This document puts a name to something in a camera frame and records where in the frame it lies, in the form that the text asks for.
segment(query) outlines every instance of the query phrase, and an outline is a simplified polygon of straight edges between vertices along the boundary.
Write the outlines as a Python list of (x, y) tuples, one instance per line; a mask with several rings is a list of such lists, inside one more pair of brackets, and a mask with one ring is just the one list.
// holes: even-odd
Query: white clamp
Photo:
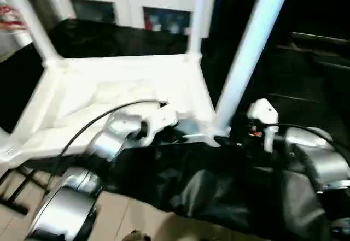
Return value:
[(150, 145), (158, 132), (165, 127), (176, 125), (179, 119), (175, 108), (168, 104), (155, 111), (145, 121), (148, 124), (148, 131), (147, 136), (140, 140), (141, 146)]
[[(247, 117), (249, 119), (260, 120), (264, 124), (276, 124), (278, 123), (278, 112), (268, 102), (267, 99), (259, 99), (255, 103), (252, 103), (248, 109)], [(264, 129), (264, 150), (266, 152), (272, 152), (273, 150), (273, 138), (275, 133), (278, 132), (277, 126), (271, 126)]]

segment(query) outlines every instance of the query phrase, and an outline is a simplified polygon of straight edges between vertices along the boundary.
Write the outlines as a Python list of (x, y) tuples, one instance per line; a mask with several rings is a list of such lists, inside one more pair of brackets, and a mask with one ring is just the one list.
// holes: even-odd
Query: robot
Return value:
[[(253, 103), (247, 116), (250, 120), (248, 143), (239, 145), (255, 144), (271, 155), (278, 152), (281, 156), (278, 162), (288, 162), (290, 166), (296, 164), (293, 159), (302, 163), (330, 221), (332, 236), (348, 240), (350, 167), (335, 149), (331, 136), (316, 128), (277, 123), (278, 113), (265, 99)], [(180, 131), (181, 137), (186, 138), (186, 131), (179, 124), (187, 121), (179, 120), (171, 105), (159, 108), (147, 120), (123, 112), (113, 113), (81, 156), (80, 167), (68, 168), (45, 196), (25, 240), (87, 240), (97, 217), (96, 200), (103, 190), (103, 181), (126, 145), (148, 146), (154, 136), (166, 128)]]

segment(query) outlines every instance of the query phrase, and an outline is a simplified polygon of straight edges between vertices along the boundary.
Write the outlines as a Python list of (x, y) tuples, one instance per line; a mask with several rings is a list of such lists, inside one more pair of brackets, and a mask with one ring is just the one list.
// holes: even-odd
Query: white plastic frame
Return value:
[[(186, 54), (82, 59), (61, 58), (29, 2), (13, 0), (32, 33), (34, 43), (43, 58), (45, 72), (11, 135), (24, 145), (15, 155), (0, 156), (0, 163), (15, 167), (30, 158), (56, 156), (80, 128), (74, 124), (53, 128), (58, 115), (57, 109), (63, 104), (70, 107), (71, 104), (81, 103), (91, 84), (106, 80), (147, 80), (156, 87), (156, 90), (165, 94), (165, 98), (160, 99), (167, 99), (180, 113), (190, 114), (198, 119), (204, 125), (203, 132), (207, 137), (227, 134), (229, 122), (283, 2), (284, 0), (257, 0), (215, 115), (200, 68), (205, 0), (195, 1)], [(74, 83), (81, 85), (82, 88), (70, 92), (67, 99), (65, 96), (67, 97), (68, 87), (65, 82), (69, 78), (76, 78)], [(98, 127), (86, 131), (72, 145), (68, 153), (82, 151), (96, 133), (96, 129)]]

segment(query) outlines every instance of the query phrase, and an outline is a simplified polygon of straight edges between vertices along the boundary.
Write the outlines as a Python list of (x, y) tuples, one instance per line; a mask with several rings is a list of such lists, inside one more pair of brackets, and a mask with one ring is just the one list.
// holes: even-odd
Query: black stand leg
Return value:
[(17, 187), (17, 189), (13, 192), (13, 194), (8, 199), (4, 199), (3, 195), (1, 194), (0, 195), (0, 204), (4, 205), (5, 207), (7, 207), (15, 212), (20, 213), (22, 215), (26, 215), (29, 212), (28, 207), (25, 205), (22, 205), (22, 204), (15, 203), (16, 198), (23, 191), (23, 189), (28, 185), (29, 182), (36, 184), (37, 186), (39, 186), (42, 189), (45, 189), (45, 185), (42, 182), (38, 181), (36, 178), (34, 178), (34, 175), (37, 172), (36, 170), (32, 170), (29, 172), (24, 167), (17, 167), (16, 169), (7, 170), (0, 178), (0, 185), (5, 182), (5, 180), (9, 176), (9, 174), (12, 172), (20, 173), (21, 175), (23, 175), (25, 177), (25, 179), (19, 185), (19, 187)]

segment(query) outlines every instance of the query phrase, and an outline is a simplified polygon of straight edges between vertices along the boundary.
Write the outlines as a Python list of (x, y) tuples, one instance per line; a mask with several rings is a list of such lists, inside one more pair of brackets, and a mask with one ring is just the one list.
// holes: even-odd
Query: black fabric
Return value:
[[(107, 191), (180, 216), (270, 240), (331, 240), (308, 178), (280, 169), (268, 158), (257, 160), (234, 147), (173, 144), (126, 149), (107, 176), (105, 171), (99, 174)], [(25, 165), (50, 172), (54, 161)], [(66, 157), (64, 164), (59, 174), (74, 164), (90, 167), (86, 159), (74, 156)]]
[(44, 71), (42, 60), (29, 45), (0, 63), (2, 107), (0, 127), (11, 133)]

